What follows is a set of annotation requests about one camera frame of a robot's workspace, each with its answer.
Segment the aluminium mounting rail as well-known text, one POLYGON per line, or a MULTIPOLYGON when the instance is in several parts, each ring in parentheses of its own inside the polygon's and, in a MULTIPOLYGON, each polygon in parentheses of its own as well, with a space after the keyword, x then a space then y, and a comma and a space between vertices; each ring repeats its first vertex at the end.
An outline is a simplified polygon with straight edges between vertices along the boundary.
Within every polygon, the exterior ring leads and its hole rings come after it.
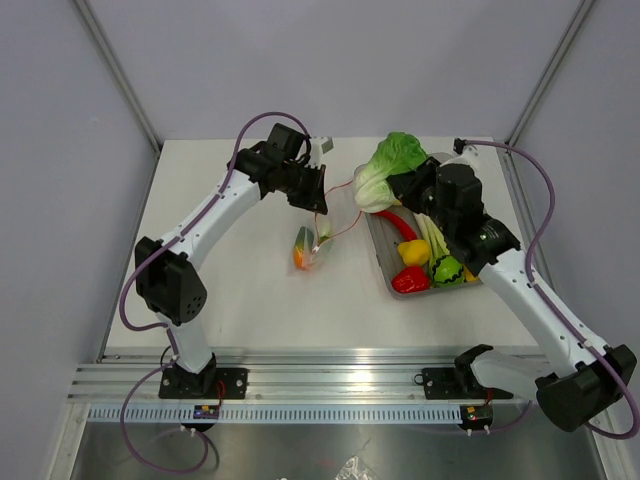
MULTIPOLYGON (((136 382, 160 366, 161 347, 109 348, 80 364, 67 400, 124 399, 136 382)), ((245 404, 418 404, 414 377, 425 367, 448 366, 458 352, 436 348, 244 349, 216 347, 218 364, 248 370, 245 404)))

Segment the toy green orange mango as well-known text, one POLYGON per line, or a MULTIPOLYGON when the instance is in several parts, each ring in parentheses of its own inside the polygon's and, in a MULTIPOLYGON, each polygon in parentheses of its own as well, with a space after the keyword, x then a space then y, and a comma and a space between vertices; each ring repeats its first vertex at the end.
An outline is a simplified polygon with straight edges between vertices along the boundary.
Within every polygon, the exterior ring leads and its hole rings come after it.
POLYGON ((296 235, 292 249, 293 263, 298 270, 308 271, 313 267, 317 253, 316 247, 314 232, 302 226, 296 235))

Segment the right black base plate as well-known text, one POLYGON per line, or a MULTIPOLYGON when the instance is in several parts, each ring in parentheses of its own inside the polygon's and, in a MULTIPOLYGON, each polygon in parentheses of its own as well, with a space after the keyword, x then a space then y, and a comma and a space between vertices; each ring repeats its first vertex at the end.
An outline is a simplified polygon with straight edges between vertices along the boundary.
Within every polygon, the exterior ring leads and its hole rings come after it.
POLYGON ((427 400, 511 400, 512 393, 459 380, 454 367, 427 367, 414 376, 427 400))

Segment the toy red bell pepper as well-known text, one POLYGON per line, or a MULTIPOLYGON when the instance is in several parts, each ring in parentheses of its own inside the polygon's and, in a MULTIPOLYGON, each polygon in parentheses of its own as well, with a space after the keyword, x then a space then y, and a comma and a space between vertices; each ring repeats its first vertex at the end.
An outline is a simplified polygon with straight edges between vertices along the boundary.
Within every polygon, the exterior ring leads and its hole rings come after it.
POLYGON ((407 266, 391 281, 392 288, 399 294, 412 294, 427 291, 431 288, 431 280, 420 266, 407 266))

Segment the toy green watermelon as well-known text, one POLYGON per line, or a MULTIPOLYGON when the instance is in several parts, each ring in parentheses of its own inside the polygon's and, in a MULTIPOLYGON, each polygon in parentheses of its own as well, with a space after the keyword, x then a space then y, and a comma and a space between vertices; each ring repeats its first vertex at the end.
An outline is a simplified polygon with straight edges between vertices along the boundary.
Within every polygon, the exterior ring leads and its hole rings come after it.
POLYGON ((465 282, 463 265, 451 255, 437 258, 431 267, 431 276, 437 288, 460 285, 465 282))

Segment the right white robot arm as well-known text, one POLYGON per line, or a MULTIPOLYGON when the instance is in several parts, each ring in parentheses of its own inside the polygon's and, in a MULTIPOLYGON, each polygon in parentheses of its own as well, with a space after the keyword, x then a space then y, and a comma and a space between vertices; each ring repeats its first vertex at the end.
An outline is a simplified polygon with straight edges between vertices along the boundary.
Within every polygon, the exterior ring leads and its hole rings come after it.
POLYGON ((533 336, 550 369, 504 356, 479 353, 454 371, 456 389, 476 396, 497 388, 536 402, 559 429, 573 432, 626 399, 632 425, 610 438, 626 440, 639 431, 639 408, 628 384, 637 358, 626 345, 610 346, 590 330, 558 295, 535 276, 531 257, 509 228, 490 216, 482 183, 469 165, 429 159, 387 180, 394 196, 416 214, 428 216, 450 253, 493 290, 533 336))

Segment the toy red chili pepper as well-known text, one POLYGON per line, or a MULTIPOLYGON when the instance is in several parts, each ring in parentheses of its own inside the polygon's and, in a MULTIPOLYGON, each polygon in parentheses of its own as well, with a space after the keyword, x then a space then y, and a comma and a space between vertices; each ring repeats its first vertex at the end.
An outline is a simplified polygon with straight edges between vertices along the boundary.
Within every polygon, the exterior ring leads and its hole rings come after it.
POLYGON ((395 213, 389 210, 384 210, 384 211, 375 213, 375 216, 390 222, 399 232, 404 242, 410 242, 418 239, 418 236, 416 235, 414 230, 401 217, 399 217, 395 213))

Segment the toy yellow pear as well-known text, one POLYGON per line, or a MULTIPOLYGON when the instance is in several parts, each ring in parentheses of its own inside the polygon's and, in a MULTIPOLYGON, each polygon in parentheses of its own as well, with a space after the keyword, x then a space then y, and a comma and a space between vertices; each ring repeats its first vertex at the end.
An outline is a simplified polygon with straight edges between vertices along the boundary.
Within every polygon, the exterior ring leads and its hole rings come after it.
POLYGON ((402 242, 397 251, 405 266, 424 266, 431 258, 431 246, 423 239, 402 242))

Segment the left aluminium frame post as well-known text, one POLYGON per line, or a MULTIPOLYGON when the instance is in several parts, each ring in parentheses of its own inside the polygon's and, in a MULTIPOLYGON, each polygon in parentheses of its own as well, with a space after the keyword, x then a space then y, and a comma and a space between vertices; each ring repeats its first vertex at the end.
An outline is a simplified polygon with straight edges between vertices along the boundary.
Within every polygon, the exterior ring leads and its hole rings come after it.
POLYGON ((70 5, 75 10, 79 22, 103 62, 116 90, 125 102, 134 122, 146 139, 146 142, 151 148, 155 158, 158 159, 161 155, 163 142, 155 127, 152 125, 145 108, 136 94, 135 89, 133 88, 112 42, 110 41, 91 2, 87 0, 71 0, 70 5))

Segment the clear zip top bag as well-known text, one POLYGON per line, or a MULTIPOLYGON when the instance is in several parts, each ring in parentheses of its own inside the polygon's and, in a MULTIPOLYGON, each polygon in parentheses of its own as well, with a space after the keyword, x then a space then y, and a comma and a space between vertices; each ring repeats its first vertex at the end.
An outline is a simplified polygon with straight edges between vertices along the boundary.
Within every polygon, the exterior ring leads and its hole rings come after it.
POLYGON ((292 247, 293 266, 309 272, 319 268, 330 255, 338 239, 360 221, 363 212, 355 202, 355 179, 335 185, 325 193, 327 214, 314 213, 302 224, 292 247))

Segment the crumpled clear plastic wrap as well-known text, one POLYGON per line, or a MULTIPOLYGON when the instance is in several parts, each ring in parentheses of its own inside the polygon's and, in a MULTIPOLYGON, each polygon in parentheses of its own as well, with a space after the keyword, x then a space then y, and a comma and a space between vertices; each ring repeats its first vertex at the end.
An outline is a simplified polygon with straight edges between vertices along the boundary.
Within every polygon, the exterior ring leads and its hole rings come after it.
POLYGON ((379 476, 359 456, 351 456, 334 477, 335 480, 378 480, 379 476))

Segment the aluminium frame post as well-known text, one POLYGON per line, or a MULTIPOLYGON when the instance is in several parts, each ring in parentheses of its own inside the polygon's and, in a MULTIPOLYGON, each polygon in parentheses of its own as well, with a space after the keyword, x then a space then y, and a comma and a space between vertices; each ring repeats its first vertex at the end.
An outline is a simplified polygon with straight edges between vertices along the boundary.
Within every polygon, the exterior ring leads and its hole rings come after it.
POLYGON ((152 125, 145 108, 136 94, 135 89, 133 88, 112 42, 110 41, 91 2, 87 0, 71 0, 70 5, 75 10, 79 22, 103 62, 116 90, 125 102, 134 122, 146 139, 146 142, 151 148, 155 158, 158 159, 161 155, 163 142, 155 127, 152 125))
POLYGON ((523 136, 549 89, 559 74, 561 67, 569 57, 580 33, 590 19, 597 0, 580 0, 564 28, 551 56, 546 62, 532 92, 527 98, 514 126, 506 136, 506 143, 515 146, 523 136))

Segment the toy napa cabbage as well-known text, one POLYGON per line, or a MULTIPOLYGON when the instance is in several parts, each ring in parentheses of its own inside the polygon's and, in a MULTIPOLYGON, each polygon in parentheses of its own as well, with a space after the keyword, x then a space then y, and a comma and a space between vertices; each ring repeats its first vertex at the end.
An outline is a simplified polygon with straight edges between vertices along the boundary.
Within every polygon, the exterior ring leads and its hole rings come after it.
POLYGON ((365 213, 377 213, 398 204, 387 179, 416 170, 427 153, 412 134, 394 131, 382 140, 354 179, 354 200, 365 213))

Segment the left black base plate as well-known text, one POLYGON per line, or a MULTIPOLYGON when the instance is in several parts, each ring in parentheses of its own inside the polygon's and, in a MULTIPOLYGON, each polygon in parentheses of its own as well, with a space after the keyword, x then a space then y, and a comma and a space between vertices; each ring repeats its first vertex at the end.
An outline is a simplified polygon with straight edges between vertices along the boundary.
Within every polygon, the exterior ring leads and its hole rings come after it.
POLYGON ((205 368, 191 373, 179 366, 162 373, 158 396, 170 400, 242 400, 249 371, 245 368, 205 368))

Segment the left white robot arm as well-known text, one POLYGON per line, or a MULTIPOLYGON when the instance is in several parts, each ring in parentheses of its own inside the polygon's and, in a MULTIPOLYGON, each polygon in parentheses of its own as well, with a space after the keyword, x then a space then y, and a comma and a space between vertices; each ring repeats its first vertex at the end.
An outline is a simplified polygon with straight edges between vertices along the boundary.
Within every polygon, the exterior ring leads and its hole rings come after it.
POLYGON ((208 292, 199 270, 229 228, 266 195, 281 192, 294 208, 325 214, 322 156, 333 143, 277 123, 267 139, 238 148, 213 193, 163 237, 144 237, 134 249, 136 293, 169 337, 173 356, 162 369, 162 399, 221 398, 223 387, 245 381, 241 369, 217 367, 200 314, 208 292))

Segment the right aluminium frame post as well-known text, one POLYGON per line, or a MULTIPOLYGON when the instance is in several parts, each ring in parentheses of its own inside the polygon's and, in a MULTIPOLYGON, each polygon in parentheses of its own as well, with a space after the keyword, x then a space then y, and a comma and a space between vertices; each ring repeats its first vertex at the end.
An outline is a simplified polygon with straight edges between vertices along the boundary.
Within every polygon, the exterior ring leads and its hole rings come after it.
POLYGON ((523 136, 549 89, 559 74, 561 67, 569 57, 580 33, 590 19, 597 0, 580 0, 564 28, 551 56, 546 62, 532 92, 527 98, 514 126, 506 136, 506 143, 515 146, 523 136))

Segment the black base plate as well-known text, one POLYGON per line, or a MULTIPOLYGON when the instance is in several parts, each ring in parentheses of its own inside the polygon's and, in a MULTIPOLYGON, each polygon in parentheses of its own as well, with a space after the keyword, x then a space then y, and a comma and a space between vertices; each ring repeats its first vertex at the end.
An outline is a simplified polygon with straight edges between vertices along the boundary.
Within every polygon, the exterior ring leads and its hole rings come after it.
POLYGON ((454 367, 427 367, 414 376, 427 400, 511 400, 512 393, 459 380, 454 367))
POLYGON ((242 400, 249 371, 245 368, 205 368, 191 373, 179 366, 162 373, 158 396, 170 400, 242 400))

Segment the grey plastic food bin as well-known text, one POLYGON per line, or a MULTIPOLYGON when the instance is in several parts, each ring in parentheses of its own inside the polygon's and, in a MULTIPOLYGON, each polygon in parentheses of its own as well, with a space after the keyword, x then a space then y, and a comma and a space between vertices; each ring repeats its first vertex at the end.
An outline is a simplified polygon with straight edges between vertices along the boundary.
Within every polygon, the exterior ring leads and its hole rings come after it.
POLYGON ((405 208, 387 181, 397 175, 394 184, 403 187, 410 181, 404 176, 422 165, 439 167, 458 162, 465 164, 467 160, 448 154, 380 150, 355 172, 355 200, 364 208, 383 280, 396 299, 429 295, 437 289, 475 281, 450 255, 431 219, 405 208))

